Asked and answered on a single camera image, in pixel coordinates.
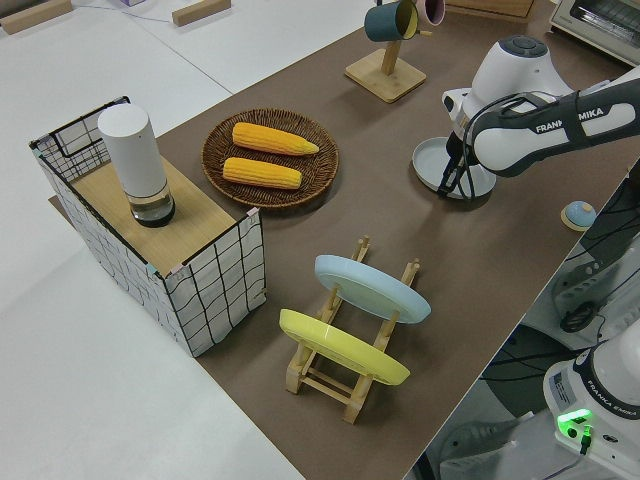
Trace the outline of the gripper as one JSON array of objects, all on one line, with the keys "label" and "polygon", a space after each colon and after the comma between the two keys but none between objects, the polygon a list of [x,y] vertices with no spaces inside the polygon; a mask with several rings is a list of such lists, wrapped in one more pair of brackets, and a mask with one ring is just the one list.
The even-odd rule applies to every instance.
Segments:
[{"label": "gripper", "polygon": [[451,119],[453,132],[446,143],[449,160],[443,170],[437,194],[447,197],[459,187],[460,175],[464,172],[461,139],[458,136],[464,134],[465,128],[475,115],[475,99],[471,88],[458,88],[445,91],[442,94],[442,103]]}]

